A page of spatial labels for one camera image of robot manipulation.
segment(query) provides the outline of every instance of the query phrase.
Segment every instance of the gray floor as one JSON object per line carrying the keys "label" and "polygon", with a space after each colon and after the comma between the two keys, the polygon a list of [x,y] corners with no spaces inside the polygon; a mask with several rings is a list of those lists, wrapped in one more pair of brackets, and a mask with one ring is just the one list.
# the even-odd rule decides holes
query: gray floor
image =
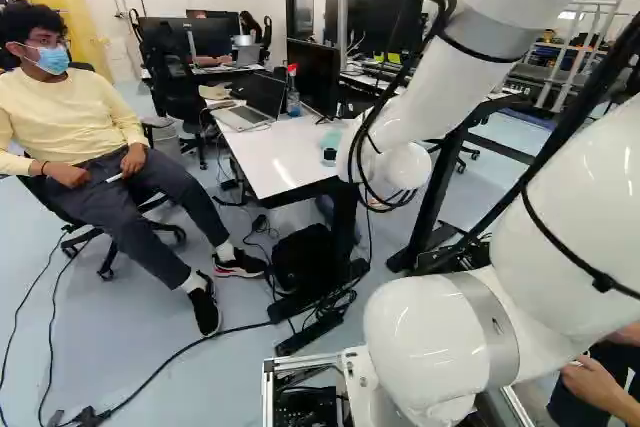
{"label": "gray floor", "polygon": [[[140,115],[153,113],[151,99],[144,89],[137,84],[119,88]],[[503,115],[494,115],[477,130],[532,154],[548,136],[539,127]],[[198,169],[192,156],[186,156],[185,162],[210,192],[218,191],[215,158],[206,172]],[[483,151],[477,162],[469,162],[464,175],[454,175],[442,219],[463,229],[471,227],[523,171],[524,166],[517,162]],[[0,181],[0,198],[3,203],[0,345],[4,348],[13,311],[44,266],[62,223],[15,178]],[[345,323],[307,347],[303,354],[339,351],[362,342],[361,317],[366,299],[378,285],[393,278],[384,261],[407,242],[419,201],[391,214],[372,216],[372,271],[358,286],[359,297]],[[221,208],[221,215],[237,242],[249,231],[250,217],[255,218],[258,212],[255,208],[248,211]],[[187,230],[189,242],[179,255],[193,267],[210,271],[210,247],[186,215],[171,207],[159,209],[155,215]],[[270,212],[270,219],[272,226],[286,235],[319,221],[320,217],[312,202],[302,202]],[[361,231],[366,232],[363,212],[359,212],[358,220]],[[270,241],[261,242],[268,245]],[[106,248],[106,238],[92,242],[62,278],[57,296],[58,321],[54,326],[54,382],[45,417],[55,409],[73,413],[88,404],[100,409],[117,403],[172,352],[198,338],[185,296],[166,291],[126,257],[117,258],[118,280],[102,283],[95,270]],[[359,248],[359,252],[366,256],[366,247]],[[46,385],[51,291],[65,261],[56,251],[50,271],[34,290],[19,319],[19,333],[1,396],[11,426],[37,425],[38,399]],[[270,294],[264,282],[228,279],[217,285],[225,327],[266,320]],[[302,320],[296,319],[295,324],[301,325]],[[270,326],[216,339],[188,352],[160,374],[136,401],[113,417],[110,425],[260,425],[260,363],[272,356],[273,346],[289,334],[286,324]]]}

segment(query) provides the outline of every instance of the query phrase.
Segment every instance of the black sneaker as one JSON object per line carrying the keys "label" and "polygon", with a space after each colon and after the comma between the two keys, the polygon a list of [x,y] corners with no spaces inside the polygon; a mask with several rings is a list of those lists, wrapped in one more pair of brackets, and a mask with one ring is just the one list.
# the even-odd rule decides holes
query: black sneaker
{"label": "black sneaker", "polygon": [[187,295],[193,304],[193,312],[198,322],[198,328],[205,337],[214,335],[222,326],[222,313],[218,309],[215,297],[213,281],[202,272],[196,272],[205,279],[207,286],[203,289],[195,289]]}
{"label": "black sneaker", "polygon": [[229,262],[222,262],[217,254],[213,254],[215,261],[213,275],[216,277],[244,277],[246,279],[264,275],[267,268],[264,260],[251,257],[244,250],[236,248],[233,249],[233,253],[236,258]]}

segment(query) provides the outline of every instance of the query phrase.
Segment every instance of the laptop keyboard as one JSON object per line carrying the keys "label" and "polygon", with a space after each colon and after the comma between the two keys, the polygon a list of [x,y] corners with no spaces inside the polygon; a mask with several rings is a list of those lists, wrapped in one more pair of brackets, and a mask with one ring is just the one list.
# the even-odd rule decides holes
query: laptop keyboard
{"label": "laptop keyboard", "polygon": [[254,112],[253,110],[249,109],[248,107],[245,107],[244,105],[241,105],[239,107],[234,107],[233,109],[230,109],[230,110],[234,114],[239,115],[240,117],[242,117],[245,120],[248,120],[252,124],[257,124],[258,122],[264,122],[265,120],[269,120],[269,117],[267,117],[266,115],[258,114],[257,112]]}

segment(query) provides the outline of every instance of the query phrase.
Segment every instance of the white sock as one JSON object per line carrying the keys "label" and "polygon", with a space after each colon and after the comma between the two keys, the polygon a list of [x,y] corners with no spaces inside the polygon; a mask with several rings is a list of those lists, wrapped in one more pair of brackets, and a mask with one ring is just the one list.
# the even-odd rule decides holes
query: white sock
{"label": "white sock", "polygon": [[236,256],[233,252],[234,247],[229,240],[227,240],[224,244],[216,247],[216,254],[221,262],[229,262],[231,260],[235,260]]}
{"label": "white sock", "polygon": [[207,282],[199,276],[195,270],[192,270],[191,274],[189,274],[189,277],[187,277],[187,280],[182,283],[180,288],[188,294],[196,289],[206,290]]}

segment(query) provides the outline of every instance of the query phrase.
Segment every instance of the blue face mask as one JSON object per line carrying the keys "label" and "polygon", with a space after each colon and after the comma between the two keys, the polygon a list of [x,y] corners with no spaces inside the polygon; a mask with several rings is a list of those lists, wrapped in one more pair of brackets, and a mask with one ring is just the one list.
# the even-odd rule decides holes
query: blue face mask
{"label": "blue face mask", "polygon": [[48,47],[35,48],[38,49],[40,60],[34,62],[33,60],[27,59],[26,57],[25,59],[27,59],[29,62],[33,62],[45,72],[48,72],[51,75],[60,75],[69,68],[69,55],[67,54],[67,49],[65,49],[63,45],[58,45],[53,49],[50,49]]}

